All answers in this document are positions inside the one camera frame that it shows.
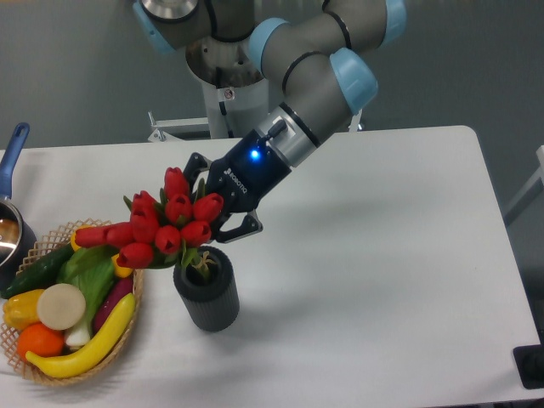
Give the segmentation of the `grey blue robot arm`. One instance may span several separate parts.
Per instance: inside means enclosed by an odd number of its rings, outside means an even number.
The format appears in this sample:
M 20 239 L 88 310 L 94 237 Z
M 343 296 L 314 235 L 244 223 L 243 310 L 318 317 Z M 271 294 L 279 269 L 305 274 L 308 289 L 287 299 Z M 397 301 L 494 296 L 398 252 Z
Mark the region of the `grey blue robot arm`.
M 376 96 L 361 55 L 406 26 L 401 1 L 325 1 L 300 24 L 257 21 L 252 1 L 137 1 L 133 11 L 157 51 L 185 51 L 210 135 L 236 139 L 223 157 L 194 154 L 184 170 L 190 182 L 205 173 L 224 198 L 212 223 L 222 243 L 261 231 L 260 200 Z

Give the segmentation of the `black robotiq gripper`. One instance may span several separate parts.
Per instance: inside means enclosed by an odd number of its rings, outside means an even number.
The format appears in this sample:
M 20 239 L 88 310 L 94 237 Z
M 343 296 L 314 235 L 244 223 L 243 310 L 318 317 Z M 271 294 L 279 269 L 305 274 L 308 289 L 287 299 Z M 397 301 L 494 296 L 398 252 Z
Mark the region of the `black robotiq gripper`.
M 254 209 L 291 169 L 252 130 L 226 155 L 212 161 L 198 152 L 189 155 L 183 174 L 190 191 L 196 191 L 199 177 L 206 173 L 205 191 L 224 198 L 227 213 L 248 212 L 241 224 L 216 235 L 219 243 L 230 243 L 263 231 L 263 224 Z

